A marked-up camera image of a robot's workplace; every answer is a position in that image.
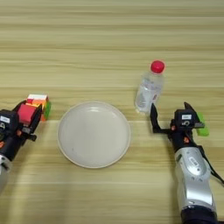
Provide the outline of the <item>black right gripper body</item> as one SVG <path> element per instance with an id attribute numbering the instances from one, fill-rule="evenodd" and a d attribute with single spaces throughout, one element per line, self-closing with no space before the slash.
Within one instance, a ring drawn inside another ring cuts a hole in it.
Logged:
<path id="1" fill-rule="evenodd" d="M 161 129 L 160 134 L 166 134 L 171 141 L 172 147 L 175 152 L 181 148 L 186 147 L 196 147 L 199 146 L 193 140 L 193 129 L 204 128 L 205 124 L 203 122 L 196 122 L 193 124 L 187 125 L 184 122 L 184 125 L 181 125 L 174 120 L 171 121 L 169 129 Z"/>

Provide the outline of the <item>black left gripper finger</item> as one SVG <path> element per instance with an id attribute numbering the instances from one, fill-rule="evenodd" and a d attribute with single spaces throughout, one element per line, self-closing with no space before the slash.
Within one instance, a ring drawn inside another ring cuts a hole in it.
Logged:
<path id="1" fill-rule="evenodd" d="M 12 111 L 16 111 L 16 112 L 18 112 L 18 110 L 19 110 L 19 108 L 20 108 L 20 106 L 22 105 L 22 104 L 25 104 L 26 103 L 26 100 L 24 100 L 24 101 L 21 101 Z"/>
<path id="2" fill-rule="evenodd" d="M 31 132 L 34 132 L 35 129 L 38 127 L 41 115 L 42 115 L 42 105 L 39 105 L 35 109 L 32 119 L 31 119 L 31 124 L 29 126 Z"/>

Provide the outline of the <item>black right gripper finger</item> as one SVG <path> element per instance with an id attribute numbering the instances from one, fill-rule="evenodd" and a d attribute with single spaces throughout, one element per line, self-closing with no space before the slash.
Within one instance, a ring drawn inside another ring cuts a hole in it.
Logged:
<path id="1" fill-rule="evenodd" d="M 197 112 L 194 110 L 194 108 L 186 101 L 184 102 L 184 105 L 185 105 L 185 109 L 190 109 L 192 111 L 192 114 L 193 114 L 193 117 L 194 117 L 194 121 L 196 123 L 200 123 L 200 119 L 198 117 Z"/>
<path id="2" fill-rule="evenodd" d="M 150 108 L 150 121 L 152 125 L 152 131 L 154 133 L 163 133 L 163 130 L 160 128 L 158 124 L 158 112 L 154 104 L 151 104 Z"/>

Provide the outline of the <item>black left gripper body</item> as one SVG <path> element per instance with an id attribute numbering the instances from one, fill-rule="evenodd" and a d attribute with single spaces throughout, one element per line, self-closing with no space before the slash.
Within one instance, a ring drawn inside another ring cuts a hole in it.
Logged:
<path id="1" fill-rule="evenodd" d="M 36 141 L 37 136 L 34 131 L 33 127 L 25 127 L 22 124 L 19 124 L 15 129 L 10 129 L 0 123 L 0 155 L 13 161 L 27 140 Z"/>

